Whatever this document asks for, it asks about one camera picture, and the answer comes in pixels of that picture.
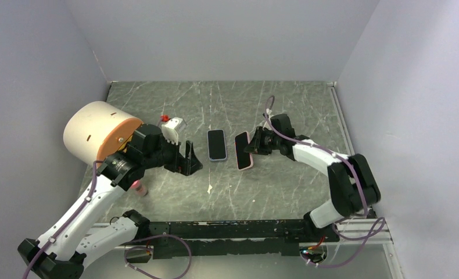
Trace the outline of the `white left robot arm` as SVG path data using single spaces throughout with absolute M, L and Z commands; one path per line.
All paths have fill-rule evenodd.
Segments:
M 70 209 L 37 239 L 27 238 L 19 245 L 27 265 L 23 277 L 34 273 L 40 278 L 79 278 L 91 263 L 118 245 L 161 238 L 162 234 L 152 233 L 150 220 L 136 210 L 125 212 L 94 234 L 89 229 L 147 169 L 163 167 L 190 176 L 202 168 L 191 141 L 180 153 L 179 133 L 184 125 L 178 117 L 160 126 L 141 124 L 125 143 L 95 160 L 90 185 Z

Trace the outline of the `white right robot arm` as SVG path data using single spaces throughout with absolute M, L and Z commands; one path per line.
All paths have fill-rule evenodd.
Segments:
M 347 217 L 367 212 L 381 200 L 381 192 L 367 159 L 362 154 L 345 155 L 316 144 L 309 137 L 296 135 L 286 114 L 268 118 L 269 127 L 258 126 L 244 151 L 269 155 L 277 150 L 292 161 L 306 164 L 328 178 L 329 199 L 306 214 L 303 235 L 317 241 L 325 227 Z

